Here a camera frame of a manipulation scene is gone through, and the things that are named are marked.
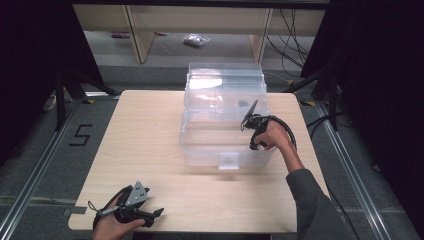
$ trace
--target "black cord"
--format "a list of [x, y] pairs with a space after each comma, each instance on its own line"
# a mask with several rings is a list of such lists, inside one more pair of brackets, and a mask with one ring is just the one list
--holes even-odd
[[91, 202], [91, 201], [88, 201], [88, 207], [91, 209], [91, 210], [94, 210], [94, 211], [96, 211], [96, 212], [102, 212], [102, 211], [104, 211], [104, 210], [106, 210], [109, 206], [110, 206], [110, 204], [112, 204], [112, 202], [113, 201], [115, 201], [115, 199], [116, 198], [118, 198], [123, 192], [125, 192], [128, 188], [129, 188], [130, 186], [128, 186], [128, 187], [125, 187], [125, 188], [123, 188], [123, 189], [121, 189], [117, 194], [115, 194], [115, 196], [113, 196], [110, 200], [109, 200], [109, 202], [108, 203], [106, 203], [106, 205], [105, 205], [105, 207], [104, 208], [102, 208], [102, 209], [96, 209], [96, 207], [94, 207], [94, 204]]
[[[287, 29], [288, 29], [288, 31], [289, 31], [289, 37], [288, 37], [288, 39], [287, 39], [287, 42], [284, 42], [284, 41], [282, 40], [281, 36], [280, 36], [280, 39], [281, 39], [281, 40], [282, 40], [282, 41], [286, 44], [286, 46], [288, 45], [291, 49], [293, 49], [293, 50], [297, 51], [297, 52], [299, 53], [299, 57], [300, 57], [301, 61], [303, 62], [303, 59], [304, 59], [304, 60], [306, 60], [306, 57], [305, 57], [304, 55], [305, 55], [305, 54], [306, 54], [306, 55], [308, 55], [308, 54], [309, 54], [309, 52], [308, 52], [305, 48], [303, 48], [303, 47], [299, 44], [299, 42], [297, 41], [297, 35], [296, 35], [296, 25], [295, 25], [296, 10], [295, 10], [295, 9], [292, 9], [292, 25], [291, 25], [291, 27], [289, 26], [289, 24], [288, 24], [288, 22], [287, 22], [286, 18], [284, 17], [283, 11], [282, 11], [281, 9], [280, 9], [280, 14], [281, 14], [281, 17], [283, 18], [284, 23], [286, 24], [286, 27], [287, 27]], [[293, 41], [295, 42], [297, 49], [292, 48], [292, 47], [289, 45], [290, 37], [292, 37], [292, 38], [293, 38]]]
[[320, 117], [320, 118], [318, 118], [317, 120], [315, 120], [315, 121], [313, 121], [313, 122], [311, 122], [311, 123], [306, 124], [306, 127], [307, 127], [307, 128], [309, 128], [310, 126], [314, 125], [314, 124], [315, 124], [315, 123], [317, 123], [318, 121], [320, 121], [320, 120], [322, 120], [322, 119], [327, 119], [327, 118], [328, 118], [328, 116]]
[[314, 137], [314, 132], [315, 132], [315, 130], [317, 130], [318, 126], [319, 126], [319, 125], [321, 125], [321, 123], [323, 123], [325, 120], [327, 120], [327, 118], [321, 119], [321, 120], [317, 123], [317, 125], [315, 125], [315, 127], [312, 129], [312, 132], [311, 132], [311, 135], [310, 135], [311, 139]]
[[270, 44], [271, 44], [271, 46], [274, 48], [274, 50], [275, 50], [278, 54], [280, 54], [280, 55], [282, 56], [282, 58], [281, 58], [281, 66], [283, 67], [283, 71], [284, 71], [287, 75], [289, 75], [289, 76], [291, 76], [291, 77], [296, 77], [296, 78], [298, 78], [299, 76], [293, 75], [293, 74], [289, 73], [289, 72], [286, 70], [286, 68], [284, 67], [284, 58], [286, 58], [286, 59], [290, 60], [291, 62], [293, 62], [294, 64], [296, 64], [296, 65], [297, 65], [298, 67], [300, 67], [300, 68], [302, 68], [303, 66], [302, 66], [300, 63], [298, 63], [296, 60], [294, 60], [292, 57], [290, 57], [289, 55], [287, 55], [286, 53], [284, 53], [283, 51], [281, 51], [278, 47], [276, 47], [276, 46], [274, 45], [274, 43], [272, 43], [271, 39], [269, 39], [269, 37], [268, 37], [268, 36], [267, 36], [266, 38], [268, 39], [269, 43], [270, 43]]
[[330, 194], [331, 194], [331, 196], [333, 197], [334, 201], [336, 201], [337, 205], [339, 205], [340, 210], [342, 211], [342, 213], [343, 213], [343, 215], [344, 215], [344, 217], [345, 217], [345, 219], [346, 219], [346, 222], [350, 225], [350, 228], [352, 229], [353, 234], [355, 234], [356, 239], [358, 239], [358, 240], [359, 240], [359, 239], [360, 239], [360, 238], [359, 238], [359, 234], [358, 234], [358, 232], [356, 231], [355, 226], [353, 226], [353, 223], [352, 223], [352, 221], [350, 220], [349, 215], [347, 214], [347, 212], [346, 212], [346, 211], [345, 211], [345, 209], [343, 208], [343, 206], [342, 206], [342, 204], [340, 203], [340, 201], [337, 199], [336, 195], [333, 193], [333, 191], [331, 191], [331, 188], [328, 186], [327, 181], [325, 181], [325, 185], [327, 185], [328, 192], [330, 192]]
[[290, 140], [293, 143], [294, 148], [297, 150], [296, 138], [294, 137], [294, 134], [293, 134], [292, 130], [290, 129], [289, 125], [287, 125], [286, 122], [277, 118], [276, 116], [269, 116], [269, 119], [278, 122], [281, 126], [284, 127], [284, 129], [286, 129], [287, 134], [289, 135]]
[[290, 57], [289, 55], [287, 55], [287, 53], [285, 53], [284, 51], [281, 51], [281, 49], [279, 49], [278, 47], [276, 47], [274, 45], [274, 43], [271, 41], [271, 39], [269, 38], [269, 36], [266, 37], [269, 41], [269, 43], [271, 44], [271, 46], [274, 48], [274, 50], [279, 53], [281, 56], [287, 58], [288, 60], [290, 60], [291, 62], [293, 62], [294, 64], [296, 64], [298, 67], [302, 68], [303, 65], [300, 64], [299, 62], [297, 62], [294, 58]]

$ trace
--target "black stand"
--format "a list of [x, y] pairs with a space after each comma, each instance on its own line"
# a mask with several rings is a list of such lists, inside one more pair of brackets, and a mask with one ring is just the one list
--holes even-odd
[[87, 75], [75, 71], [73, 69], [62, 67], [58, 71], [56, 75], [56, 104], [57, 104], [57, 123], [56, 123], [56, 130], [59, 130], [60, 127], [62, 127], [63, 123], [66, 119], [66, 112], [65, 112], [65, 95], [63, 94], [63, 88], [65, 87], [68, 93], [71, 95], [72, 99], [82, 99], [85, 97], [85, 92], [82, 89], [81, 85], [79, 84], [79, 81], [76, 81], [75, 79], [71, 79], [72, 77], [77, 78], [78, 80], [82, 80], [83, 82], [90, 84], [97, 89], [104, 91], [105, 93], [112, 95], [112, 96], [118, 96], [121, 93], [117, 92], [107, 86], [105, 86], [102, 83], [98, 83], [88, 77]]
[[363, 19], [366, 5], [367, 0], [364, 0], [360, 4], [353, 6], [353, 16], [348, 22], [346, 30], [342, 32], [340, 39], [334, 46], [333, 53], [330, 55], [326, 65], [315, 74], [310, 75], [300, 83], [283, 91], [284, 93], [292, 93], [318, 80], [312, 92], [312, 97], [316, 100], [322, 100], [327, 93], [330, 94], [328, 119], [335, 131], [338, 130], [336, 123], [338, 76], [341, 75], [342, 70], [344, 70], [344, 64], [346, 64], [348, 58], [352, 54], [354, 49], [353, 41], [358, 39], [359, 30], [362, 26], [360, 21]]
[[90, 84], [109, 95], [120, 94], [104, 85], [71, 4], [26, 0], [16, 3], [14, 9], [19, 13], [17, 16], [25, 16], [23, 30], [41, 53], [36, 58], [43, 63], [43, 69], [49, 73], [46, 81], [51, 81], [56, 91], [56, 130], [66, 119], [64, 87], [73, 99], [85, 96], [80, 83]]

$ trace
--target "cable on floor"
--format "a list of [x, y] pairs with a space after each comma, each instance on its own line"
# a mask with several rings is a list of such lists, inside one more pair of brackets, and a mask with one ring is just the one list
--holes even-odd
[[[336, 112], [336, 117], [337, 117], [338, 115], [344, 115], [344, 114], [346, 114], [344, 111]], [[313, 138], [313, 136], [314, 136], [314, 133], [315, 133], [316, 129], [318, 128], [318, 126], [319, 126], [319, 125], [321, 125], [321, 123], [325, 122], [325, 120], [328, 120], [329, 118], [330, 118], [330, 116], [329, 116], [329, 115], [322, 116], [322, 117], [320, 117], [320, 118], [318, 118], [318, 119], [316, 119], [316, 120], [312, 121], [311, 123], [306, 124], [306, 128], [309, 128], [309, 127], [311, 127], [312, 125], [316, 124], [316, 125], [314, 126], [314, 128], [312, 129], [311, 134], [309, 135], [309, 136], [310, 136], [310, 138], [311, 138], [311, 140], [312, 140], [312, 138]]]
[[296, 75], [293, 75], [293, 74], [291, 74], [291, 73], [289, 73], [287, 70], [286, 70], [286, 68], [285, 68], [285, 66], [284, 66], [284, 58], [286, 58], [287, 60], [289, 60], [289, 61], [291, 61], [291, 62], [293, 62], [294, 64], [296, 64], [298, 67], [300, 67], [300, 68], [302, 68], [303, 67], [303, 65], [301, 65], [300, 63], [298, 63], [296, 60], [294, 60], [292, 57], [290, 57], [289, 55], [287, 55], [285, 52], [283, 52], [283, 51], [281, 51], [278, 47], [276, 47], [275, 45], [274, 45], [274, 43], [271, 41], [271, 39], [267, 36], [266, 37], [267, 39], [268, 39], [268, 42], [271, 44], [271, 46], [272, 46], [272, 48], [274, 48], [274, 50], [278, 53], [278, 54], [280, 54], [281, 55], [281, 66], [283, 67], [283, 71], [287, 74], [287, 75], [289, 75], [289, 76], [292, 76], [292, 77], [299, 77], [299, 76], [296, 76]]
[[352, 221], [350, 220], [349, 215], [348, 215], [348, 214], [347, 214], [347, 212], [345, 211], [345, 209], [344, 209], [344, 207], [342, 206], [342, 204], [340, 203], [340, 201], [337, 199], [336, 195], [333, 193], [333, 191], [331, 191], [331, 188], [328, 186], [327, 181], [325, 181], [325, 185], [327, 186], [328, 192], [330, 192], [330, 195], [333, 197], [334, 201], [336, 201], [337, 205], [340, 207], [340, 210], [342, 211], [343, 216], [344, 216], [344, 217], [345, 217], [345, 219], [346, 219], [346, 222], [350, 225], [350, 228], [352, 229], [353, 234], [355, 234], [356, 239], [358, 239], [358, 240], [359, 240], [359, 239], [360, 239], [360, 238], [359, 238], [359, 234], [358, 234], [358, 232], [356, 231], [355, 226], [353, 226], [353, 223], [352, 223]]

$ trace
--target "plastic storage bin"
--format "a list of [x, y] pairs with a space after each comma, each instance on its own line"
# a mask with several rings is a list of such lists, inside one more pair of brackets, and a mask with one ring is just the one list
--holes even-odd
[[250, 150], [253, 130], [240, 124], [253, 102], [269, 114], [258, 64], [190, 64], [181, 120], [180, 148], [189, 166], [239, 169], [265, 166], [273, 151]]

